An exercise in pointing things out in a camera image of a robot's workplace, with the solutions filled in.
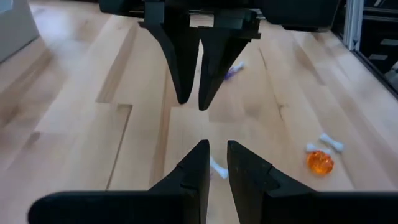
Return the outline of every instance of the white dog bone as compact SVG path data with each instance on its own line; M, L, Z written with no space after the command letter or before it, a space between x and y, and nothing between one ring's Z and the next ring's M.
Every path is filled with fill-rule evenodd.
M319 136L319 140L329 144L333 149L335 149L338 152L342 152L344 150L344 144L338 141L333 140L331 137L329 137L327 134L323 133L321 136Z
M322 151L322 152L324 152L324 153L326 153L328 155L331 155L331 150L330 149L320 149L314 144L307 144L306 151L307 152Z
M217 173L223 178L226 179L228 177L228 169L225 169L224 167L221 167L216 163L216 161L213 159L213 156L210 156L210 166L217 171Z

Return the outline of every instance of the robotic arm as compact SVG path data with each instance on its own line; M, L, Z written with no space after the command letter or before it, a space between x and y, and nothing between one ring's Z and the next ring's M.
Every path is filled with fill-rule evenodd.
M224 76L252 39L260 39L259 9L288 30L328 31L340 0L100 0L103 12L144 18L139 25L159 42L180 104L188 101L203 44L199 110L206 110ZM214 15L213 27L190 27L191 13Z

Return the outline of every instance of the hardwood floorboard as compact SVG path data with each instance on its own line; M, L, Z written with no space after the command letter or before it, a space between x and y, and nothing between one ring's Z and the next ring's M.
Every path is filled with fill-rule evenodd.
M34 200L60 190L147 190L201 139L222 166L234 139L317 190L398 186L398 101L332 33L262 21L262 38L234 63L243 70L199 111L201 45L179 105L162 48L138 19L78 1L30 7L40 38L0 64L1 223L26 222ZM322 146L324 132L346 149L318 177L305 146ZM208 223L238 223L229 182L213 170Z

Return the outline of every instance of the metal frame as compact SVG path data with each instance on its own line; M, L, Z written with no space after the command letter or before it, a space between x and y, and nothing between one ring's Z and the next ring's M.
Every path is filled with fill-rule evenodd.
M348 50L359 50L364 0L347 0L343 43Z

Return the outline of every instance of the floor plank seam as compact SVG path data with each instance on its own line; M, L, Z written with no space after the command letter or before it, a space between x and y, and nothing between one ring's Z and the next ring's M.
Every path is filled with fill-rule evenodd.
M111 186L111 182L112 182L112 178L113 178L113 173L114 173L114 170L115 170L115 168L116 168L116 164L118 163L118 158L119 158L120 149L121 149L121 146L122 146L122 143L123 143L123 139L124 139L124 134L126 133L127 124L129 123L130 116L131 116L131 112L132 112L132 107L133 107L133 105L125 105L125 104L120 104L120 105L128 106L128 107L129 107L129 114L128 114L128 116L127 116L127 118L126 118L126 122L124 123L124 126L123 126L122 136L120 137L120 141L119 141L119 145L118 145L118 150L117 150L117 152L116 152L116 156L115 156L115 158L114 158L114 162L113 162L113 166L112 166L111 175L109 176L108 183L106 183L106 188L105 188L105 190L109 190L109 187Z

